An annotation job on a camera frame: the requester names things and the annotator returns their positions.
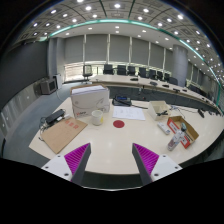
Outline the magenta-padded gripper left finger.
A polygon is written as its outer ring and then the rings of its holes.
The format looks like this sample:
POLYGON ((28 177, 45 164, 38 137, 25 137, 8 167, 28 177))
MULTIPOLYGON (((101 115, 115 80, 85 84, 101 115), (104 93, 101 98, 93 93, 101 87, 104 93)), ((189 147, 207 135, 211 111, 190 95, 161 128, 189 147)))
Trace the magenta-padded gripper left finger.
POLYGON ((66 155, 57 154, 42 169, 65 180, 81 185, 91 154, 91 144, 84 144, 66 155))

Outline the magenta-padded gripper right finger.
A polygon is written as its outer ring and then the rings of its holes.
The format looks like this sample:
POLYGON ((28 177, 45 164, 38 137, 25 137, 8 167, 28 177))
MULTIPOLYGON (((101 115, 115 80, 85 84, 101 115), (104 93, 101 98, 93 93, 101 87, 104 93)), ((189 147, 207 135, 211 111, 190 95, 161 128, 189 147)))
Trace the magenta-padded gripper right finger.
POLYGON ((132 154, 143 185, 152 183, 182 169, 168 155, 158 155, 137 143, 132 145, 132 154))

